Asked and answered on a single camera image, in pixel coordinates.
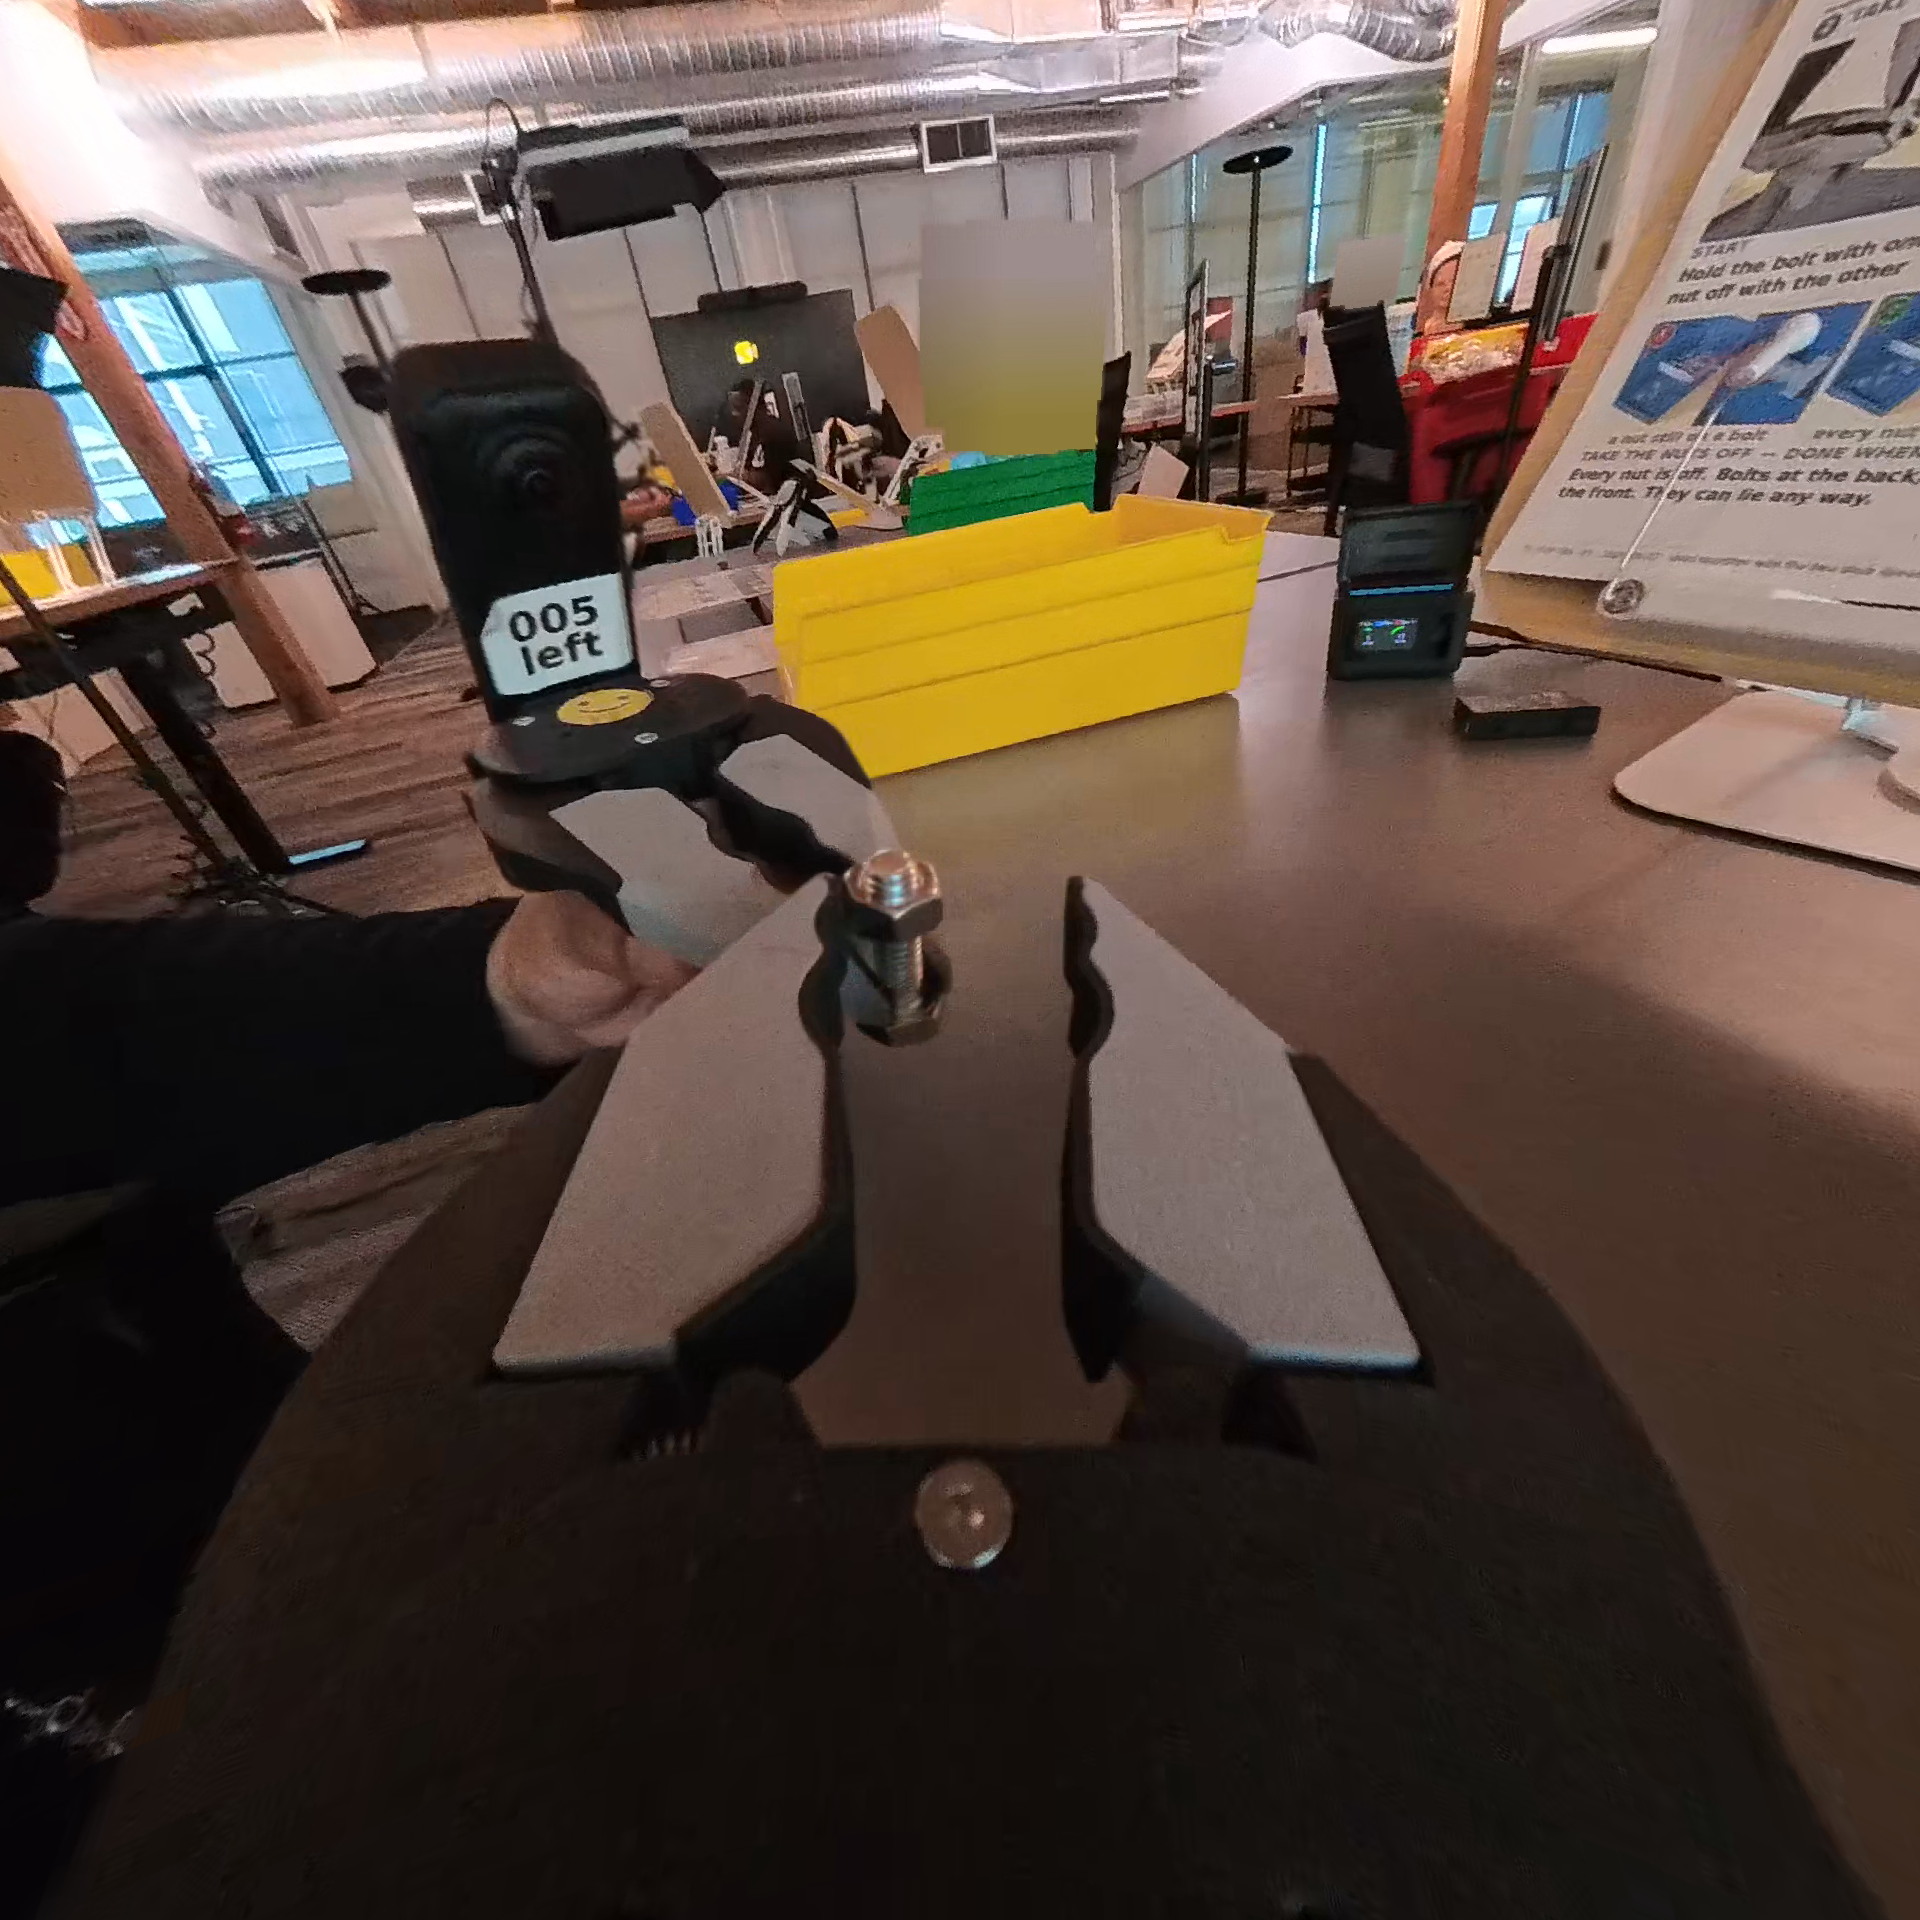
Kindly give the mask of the person's left forearm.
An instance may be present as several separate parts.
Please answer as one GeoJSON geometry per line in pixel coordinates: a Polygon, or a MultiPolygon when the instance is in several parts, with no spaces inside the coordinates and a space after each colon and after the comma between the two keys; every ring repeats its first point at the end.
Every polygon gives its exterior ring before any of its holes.
{"type": "Polygon", "coordinates": [[[485,961],[506,902],[373,918],[4,924],[4,1206],[190,1206],[546,1098],[485,961]]]}

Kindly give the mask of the small black block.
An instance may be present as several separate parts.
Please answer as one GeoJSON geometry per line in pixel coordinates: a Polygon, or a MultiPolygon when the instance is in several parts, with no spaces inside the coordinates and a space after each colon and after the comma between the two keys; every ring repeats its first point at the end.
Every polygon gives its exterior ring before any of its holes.
{"type": "Polygon", "coordinates": [[[1588,744],[1596,736],[1601,705],[1569,694],[1460,694],[1452,733],[1464,744],[1588,744]]]}

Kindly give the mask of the wooden desk with black legs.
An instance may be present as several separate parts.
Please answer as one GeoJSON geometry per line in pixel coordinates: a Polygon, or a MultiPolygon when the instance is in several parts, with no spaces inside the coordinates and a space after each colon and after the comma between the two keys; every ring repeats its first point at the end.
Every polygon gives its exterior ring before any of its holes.
{"type": "Polygon", "coordinates": [[[190,868],[183,900],[318,912],[288,884],[368,857],[373,841],[292,852],[183,705],[170,662],[186,658],[188,640],[224,624],[230,605],[212,568],[158,568],[45,602],[6,568],[4,709],[60,694],[82,699],[186,837],[190,868]]]}

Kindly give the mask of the white stand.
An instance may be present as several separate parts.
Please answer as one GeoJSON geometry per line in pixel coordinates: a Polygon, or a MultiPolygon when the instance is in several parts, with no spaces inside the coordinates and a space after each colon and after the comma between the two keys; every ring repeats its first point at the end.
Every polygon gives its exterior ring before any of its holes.
{"type": "Polygon", "coordinates": [[[1917,598],[1618,582],[1601,612],[1663,662],[1720,664],[1707,718],[1617,773],[1617,799],[1788,852],[1917,877],[1917,598]]]}

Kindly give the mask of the person's left hand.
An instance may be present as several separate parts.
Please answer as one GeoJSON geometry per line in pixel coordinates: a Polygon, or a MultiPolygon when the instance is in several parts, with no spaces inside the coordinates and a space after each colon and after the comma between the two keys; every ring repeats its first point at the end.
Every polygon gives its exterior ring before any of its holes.
{"type": "Polygon", "coordinates": [[[485,959],[511,1051],[546,1069],[620,1051],[697,976],[699,966],[637,941],[573,893],[520,897],[485,959]]]}

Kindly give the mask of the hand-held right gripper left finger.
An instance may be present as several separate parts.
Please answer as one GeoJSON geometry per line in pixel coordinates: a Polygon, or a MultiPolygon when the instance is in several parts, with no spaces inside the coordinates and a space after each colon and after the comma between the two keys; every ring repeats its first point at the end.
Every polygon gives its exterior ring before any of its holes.
{"type": "Polygon", "coordinates": [[[810,880],[647,1019],[492,1349],[505,1377],[801,1377],[856,1302],[842,893],[810,880]]]}

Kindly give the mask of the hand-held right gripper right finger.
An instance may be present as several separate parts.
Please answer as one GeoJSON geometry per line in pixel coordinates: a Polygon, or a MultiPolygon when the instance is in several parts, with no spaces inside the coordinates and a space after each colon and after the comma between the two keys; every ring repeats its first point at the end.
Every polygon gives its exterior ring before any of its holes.
{"type": "Polygon", "coordinates": [[[1295,1055],[1110,886],[1064,886],[1061,1314],[1088,1380],[1175,1352],[1413,1377],[1421,1346],[1295,1055]]]}

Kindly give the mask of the black device with screen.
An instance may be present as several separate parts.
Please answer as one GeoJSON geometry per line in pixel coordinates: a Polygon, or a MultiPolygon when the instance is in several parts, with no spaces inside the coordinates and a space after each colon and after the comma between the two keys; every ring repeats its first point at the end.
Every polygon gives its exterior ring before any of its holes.
{"type": "Polygon", "coordinates": [[[1339,543],[1327,680],[1452,676],[1472,630],[1474,500],[1349,512],[1339,543]]]}

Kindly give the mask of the dark wall screen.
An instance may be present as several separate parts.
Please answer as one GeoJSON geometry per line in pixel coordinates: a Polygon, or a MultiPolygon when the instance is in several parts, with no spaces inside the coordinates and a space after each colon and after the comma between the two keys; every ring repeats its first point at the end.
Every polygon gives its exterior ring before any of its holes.
{"type": "Polygon", "coordinates": [[[869,420],[852,293],[810,295],[801,283],[710,293],[697,310],[652,317],[652,337],[667,398],[699,446],[715,428],[735,438],[729,394],[741,378],[784,398],[784,376],[792,374],[819,428],[828,420],[869,420]]]}

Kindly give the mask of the yellow plastic bin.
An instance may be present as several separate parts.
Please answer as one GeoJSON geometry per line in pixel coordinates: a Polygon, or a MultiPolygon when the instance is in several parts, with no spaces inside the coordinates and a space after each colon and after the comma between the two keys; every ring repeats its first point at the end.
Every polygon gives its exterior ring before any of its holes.
{"type": "Polygon", "coordinates": [[[789,705],[895,778],[1240,685],[1268,517],[1117,498],[775,568],[789,705]]]}

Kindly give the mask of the steel bolt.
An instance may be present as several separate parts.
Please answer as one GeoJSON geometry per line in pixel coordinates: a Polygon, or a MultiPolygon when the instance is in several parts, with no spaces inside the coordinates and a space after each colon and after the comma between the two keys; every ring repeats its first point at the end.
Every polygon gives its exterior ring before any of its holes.
{"type": "Polygon", "coordinates": [[[860,1019],[860,1031],[878,1042],[911,1046],[938,1036],[948,997],[948,966],[938,945],[944,916],[947,900],[934,912],[892,922],[845,897],[845,938],[878,997],[878,1016],[860,1019]]]}

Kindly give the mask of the white cabinet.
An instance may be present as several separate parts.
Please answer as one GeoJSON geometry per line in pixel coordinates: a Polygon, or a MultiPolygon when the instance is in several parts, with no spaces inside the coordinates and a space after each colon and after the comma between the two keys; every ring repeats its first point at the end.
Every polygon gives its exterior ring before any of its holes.
{"type": "MultiPolygon", "coordinates": [[[[377,673],[377,658],[320,557],[265,565],[256,568],[256,573],[329,688],[361,685],[377,673]]],[[[195,640],[190,653],[225,710],[276,705],[265,673],[233,624],[212,627],[205,640],[195,640]]]]}

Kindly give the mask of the black floor lamp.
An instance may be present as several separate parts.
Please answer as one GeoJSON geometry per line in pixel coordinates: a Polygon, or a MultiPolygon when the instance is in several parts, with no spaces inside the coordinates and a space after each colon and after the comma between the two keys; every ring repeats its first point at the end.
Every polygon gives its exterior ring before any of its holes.
{"type": "Polygon", "coordinates": [[[393,351],[377,326],[373,297],[393,288],[382,271],[329,271],[301,276],[301,288],[318,300],[345,304],[355,315],[363,351],[342,357],[342,387],[363,414],[393,412],[393,351]]]}
{"type": "Polygon", "coordinates": [[[1229,505],[1234,507],[1258,507],[1266,505],[1266,491],[1252,486],[1251,451],[1252,451],[1252,407],[1256,407],[1256,321],[1258,321],[1258,251],[1261,251],[1261,182],[1273,168],[1291,159],[1288,144],[1252,147],[1234,153],[1222,162],[1229,180],[1248,182],[1248,272],[1245,272],[1245,300],[1240,300],[1240,417],[1236,417],[1236,467],[1234,467],[1234,491],[1229,505]]]}

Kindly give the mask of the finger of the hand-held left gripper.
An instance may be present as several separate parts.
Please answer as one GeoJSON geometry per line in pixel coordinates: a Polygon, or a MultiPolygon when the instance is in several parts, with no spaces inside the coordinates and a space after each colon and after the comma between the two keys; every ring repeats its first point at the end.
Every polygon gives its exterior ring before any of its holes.
{"type": "Polygon", "coordinates": [[[717,766],[717,855],[729,880],[789,897],[903,849],[878,792],[792,736],[741,744],[717,766]]]}
{"type": "Polygon", "coordinates": [[[590,792],[552,820],[610,868],[610,900],[629,934],[697,972],[787,902],[752,861],[710,841],[706,816],[670,792],[590,792]]]}

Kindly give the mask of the green plastic bin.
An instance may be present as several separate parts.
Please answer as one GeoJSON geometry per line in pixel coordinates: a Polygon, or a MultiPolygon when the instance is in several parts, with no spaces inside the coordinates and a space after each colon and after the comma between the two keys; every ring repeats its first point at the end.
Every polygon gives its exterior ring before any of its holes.
{"type": "Polygon", "coordinates": [[[906,529],[927,535],[1071,505],[1093,507],[1097,477],[1101,457],[1093,447],[982,454],[970,465],[923,467],[906,489],[906,529]]]}

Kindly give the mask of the black overhead studio light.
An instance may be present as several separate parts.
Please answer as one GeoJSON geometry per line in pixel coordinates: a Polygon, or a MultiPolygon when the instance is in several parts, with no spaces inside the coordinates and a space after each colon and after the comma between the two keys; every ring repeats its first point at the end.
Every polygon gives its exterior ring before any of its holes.
{"type": "Polygon", "coordinates": [[[547,241],[709,214],[727,186],[673,114],[573,117],[536,130],[506,102],[482,108],[478,201],[547,241]]]}

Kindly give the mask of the instruction sheet board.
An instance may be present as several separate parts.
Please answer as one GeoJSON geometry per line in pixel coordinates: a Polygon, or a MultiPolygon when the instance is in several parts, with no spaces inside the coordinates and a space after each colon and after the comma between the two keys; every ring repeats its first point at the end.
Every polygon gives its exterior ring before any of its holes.
{"type": "Polygon", "coordinates": [[[1917,702],[1917,2],[1775,2],[1499,507],[1503,621],[1917,702]]]}

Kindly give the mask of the wooden post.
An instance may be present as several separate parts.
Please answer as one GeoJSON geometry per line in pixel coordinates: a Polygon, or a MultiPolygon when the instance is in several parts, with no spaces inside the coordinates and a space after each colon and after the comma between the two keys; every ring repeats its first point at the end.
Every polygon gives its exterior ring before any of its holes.
{"type": "Polygon", "coordinates": [[[234,632],[264,672],[292,726],[335,721],[338,702],[331,688],[318,673],[255,565],[230,543],[219,517],[205,500],[173,425],[159,414],[143,376],[133,368],[128,351],[111,331],[107,315],[84,285],[65,241],[8,182],[4,182],[4,262],[60,283],[58,337],[63,353],[71,360],[89,398],[103,412],[139,477],[158,495],[183,556],[212,573],[234,632]]]}

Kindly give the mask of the red storage cart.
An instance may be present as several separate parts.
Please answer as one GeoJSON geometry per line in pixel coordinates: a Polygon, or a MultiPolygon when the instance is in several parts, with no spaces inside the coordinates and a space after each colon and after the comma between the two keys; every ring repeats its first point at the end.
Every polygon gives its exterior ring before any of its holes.
{"type": "Polygon", "coordinates": [[[1494,324],[1418,337],[1399,378],[1410,505],[1428,507],[1444,498],[1499,491],[1574,369],[1593,321],[1590,310],[1567,317],[1535,347],[1507,454],[1499,446],[1507,441],[1529,324],[1494,324]]]}

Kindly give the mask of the black softbox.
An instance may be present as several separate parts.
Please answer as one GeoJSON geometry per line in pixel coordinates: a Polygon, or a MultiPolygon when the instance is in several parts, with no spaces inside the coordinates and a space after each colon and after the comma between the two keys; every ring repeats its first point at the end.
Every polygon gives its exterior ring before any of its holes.
{"type": "Polygon", "coordinates": [[[6,393],[45,393],[42,364],[65,310],[60,278],[0,271],[0,383],[6,393]]]}

